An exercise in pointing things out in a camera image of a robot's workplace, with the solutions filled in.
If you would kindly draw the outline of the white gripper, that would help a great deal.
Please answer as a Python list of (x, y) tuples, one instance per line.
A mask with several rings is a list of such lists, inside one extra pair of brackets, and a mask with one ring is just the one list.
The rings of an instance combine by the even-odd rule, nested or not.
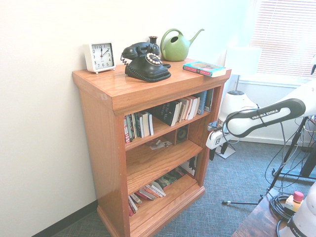
[(226, 149), (228, 147), (228, 143), (226, 142), (226, 139), (224, 138), (225, 136), (228, 136), (228, 133), (223, 133), (221, 130), (213, 130), (210, 132), (207, 140), (206, 140), (206, 146), (210, 149), (209, 151), (209, 159), (211, 161), (214, 160), (215, 156), (215, 149), (221, 146), (221, 154), (223, 155), (226, 152)]

